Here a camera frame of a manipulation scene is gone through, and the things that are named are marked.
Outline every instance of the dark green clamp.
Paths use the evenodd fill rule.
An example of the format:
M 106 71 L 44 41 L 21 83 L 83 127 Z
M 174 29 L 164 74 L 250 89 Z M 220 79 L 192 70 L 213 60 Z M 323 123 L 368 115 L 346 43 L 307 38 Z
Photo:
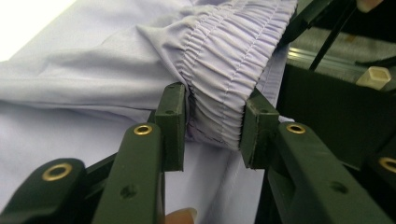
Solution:
M 184 85 L 179 82 L 167 86 L 155 112 L 155 123 L 163 132 L 165 171 L 183 170 L 186 131 L 185 91 Z
M 164 222 L 162 145 L 153 123 L 126 131 L 92 223 Z
M 250 169 L 268 167 L 268 144 L 275 137 L 279 113 L 255 89 L 247 99 L 240 149 L 245 166 Z
M 268 179 L 282 222 L 392 223 L 307 126 L 281 123 L 274 147 L 283 162 Z
M 59 159 L 38 167 L 0 215 L 0 223 L 69 223 L 83 200 L 84 163 Z

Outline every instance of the brass grommet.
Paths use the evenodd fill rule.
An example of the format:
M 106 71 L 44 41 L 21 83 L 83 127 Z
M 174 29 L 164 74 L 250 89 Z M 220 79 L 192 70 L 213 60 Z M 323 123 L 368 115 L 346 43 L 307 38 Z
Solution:
M 381 164 L 382 167 L 384 167 L 385 169 L 393 172 L 396 174 L 396 160 L 393 158 L 389 158 L 389 157 L 382 157 L 378 160 L 379 164 Z
M 305 133 L 305 128 L 298 124 L 289 124 L 286 129 L 291 133 Z
M 62 170 L 60 173 L 52 174 L 53 171 L 55 170 Z M 46 172 L 43 173 L 42 178 L 45 181 L 54 181 L 54 180 L 59 180 L 70 174 L 72 171 L 73 167 L 69 163 L 61 163 L 57 165 L 51 166 L 49 169 L 46 170 Z
M 146 135 L 152 132 L 152 127 L 149 125 L 140 125 L 134 129 L 134 133 L 137 135 Z

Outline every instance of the fingertip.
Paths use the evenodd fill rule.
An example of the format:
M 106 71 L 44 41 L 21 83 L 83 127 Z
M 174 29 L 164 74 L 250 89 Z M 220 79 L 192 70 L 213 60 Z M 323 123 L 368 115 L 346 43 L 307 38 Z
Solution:
M 377 7 L 383 0 L 357 0 L 358 10 L 367 13 Z
M 197 214 L 194 208 L 177 210 L 165 217 L 165 224 L 193 224 Z

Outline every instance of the lavender garment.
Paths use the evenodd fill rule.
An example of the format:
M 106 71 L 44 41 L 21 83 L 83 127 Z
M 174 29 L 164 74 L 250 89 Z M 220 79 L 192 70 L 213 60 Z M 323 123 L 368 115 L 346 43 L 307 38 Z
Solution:
M 0 207 L 42 163 L 90 165 L 117 151 L 125 129 L 181 81 L 186 167 L 166 174 L 167 212 L 193 206 L 197 223 L 253 223 L 263 172 L 245 169 L 237 151 L 243 109 L 256 86 L 276 103 L 287 49 L 272 55 L 295 5 L 78 0 L 0 63 Z

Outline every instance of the dark green plastic part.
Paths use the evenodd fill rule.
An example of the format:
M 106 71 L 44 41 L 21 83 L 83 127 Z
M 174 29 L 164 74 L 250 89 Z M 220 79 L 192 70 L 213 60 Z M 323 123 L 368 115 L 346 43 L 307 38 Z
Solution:
M 290 124 L 305 133 L 288 131 Z M 392 223 L 310 128 L 282 123 L 275 144 L 289 172 L 268 171 L 282 222 Z
M 186 131 L 185 91 L 184 85 L 179 82 L 167 86 L 155 112 L 155 123 L 163 132 L 165 171 L 183 170 Z
M 59 165 L 71 167 L 70 173 L 61 167 L 54 168 Z M 59 179 L 46 180 L 43 177 L 46 171 Z M 38 167 L 14 193 L 0 216 L 0 223 L 67 223 L 73 220 L 75 203 L 83 199 L 80 183 L 85 175 L 84 163 L 76 159 L 59 159 Z
M 315 130 L 340 161 L 357 170 L 396 133 L 395 97 L 291 65 L 276 109 Z
M 247 99 L 240 149 L 245 166 L 264 169 L 268 166 L 267 147 L 275 136 L 279 113 L 255 89 Z
M 140 125 L 152 131 L 138 135 L 134 130 Z M 163 223 L 163 181 L 160 128 L 133 126 L 124 135 L 93 223 Z

